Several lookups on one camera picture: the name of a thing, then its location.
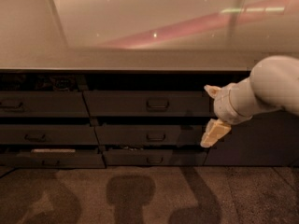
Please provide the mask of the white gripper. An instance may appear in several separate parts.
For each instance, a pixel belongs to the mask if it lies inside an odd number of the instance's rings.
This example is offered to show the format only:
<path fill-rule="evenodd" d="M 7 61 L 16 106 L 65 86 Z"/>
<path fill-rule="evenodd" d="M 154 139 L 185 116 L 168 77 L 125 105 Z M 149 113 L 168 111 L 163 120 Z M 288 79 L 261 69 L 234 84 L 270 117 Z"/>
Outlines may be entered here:
<path fill-rule="evenodd" d="M 231 125 L 252 119 L 253 90 L 249 78 L 222 88 L 205 85 L 204 89 L 214 99 L 214 113 L 219 118 L 211 119 L 203 133 L 200 145 L 209 148 L 231 131 Z"/>

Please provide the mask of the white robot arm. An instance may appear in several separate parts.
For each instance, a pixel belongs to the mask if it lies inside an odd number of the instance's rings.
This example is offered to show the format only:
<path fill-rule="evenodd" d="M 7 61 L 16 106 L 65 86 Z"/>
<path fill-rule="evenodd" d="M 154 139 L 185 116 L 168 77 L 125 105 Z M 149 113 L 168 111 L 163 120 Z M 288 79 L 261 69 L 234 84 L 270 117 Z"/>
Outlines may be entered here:
<path fill-rule="evenodd" d="M 253 116 L 285 110 L 299 115 L 299 60 L 272 56 L 258 62 L 249 77 L 224 87 L 205 85 L 214 100 L 217 119 L 211 119 L 202 136 L 202 147 L 214 146 L 233 125 Z"/>

